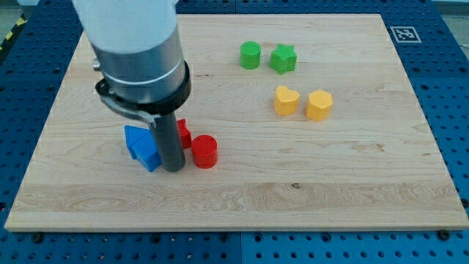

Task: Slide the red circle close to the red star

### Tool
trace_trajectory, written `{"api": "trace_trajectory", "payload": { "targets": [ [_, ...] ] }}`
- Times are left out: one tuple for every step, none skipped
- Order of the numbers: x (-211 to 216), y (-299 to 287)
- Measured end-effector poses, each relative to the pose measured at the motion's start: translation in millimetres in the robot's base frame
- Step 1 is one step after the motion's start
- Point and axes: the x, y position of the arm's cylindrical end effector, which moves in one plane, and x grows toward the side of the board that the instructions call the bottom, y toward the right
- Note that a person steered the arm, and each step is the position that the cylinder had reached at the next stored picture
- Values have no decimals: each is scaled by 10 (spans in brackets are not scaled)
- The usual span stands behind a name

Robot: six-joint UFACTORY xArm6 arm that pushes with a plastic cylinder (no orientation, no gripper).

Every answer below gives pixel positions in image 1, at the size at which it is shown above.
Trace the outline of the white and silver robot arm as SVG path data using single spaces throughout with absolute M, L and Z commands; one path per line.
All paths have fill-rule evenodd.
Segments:
M 115 113 L 151 128 L 175 124 L 186 101 L 184 60 L 175 0 L 73 0 L 103 74 L 96 90 Z

